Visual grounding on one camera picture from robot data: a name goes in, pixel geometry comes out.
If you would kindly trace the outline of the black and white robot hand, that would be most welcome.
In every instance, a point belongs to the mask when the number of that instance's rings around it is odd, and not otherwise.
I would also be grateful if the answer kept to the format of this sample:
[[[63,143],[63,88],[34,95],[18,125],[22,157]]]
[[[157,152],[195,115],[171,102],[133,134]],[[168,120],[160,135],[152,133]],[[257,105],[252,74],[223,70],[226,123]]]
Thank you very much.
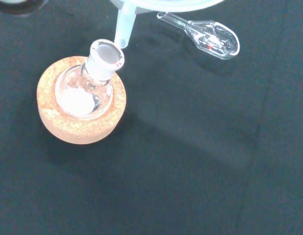
[[[0,12],[12,16],[27,16],[40,10],[48,0],[0,0]]]

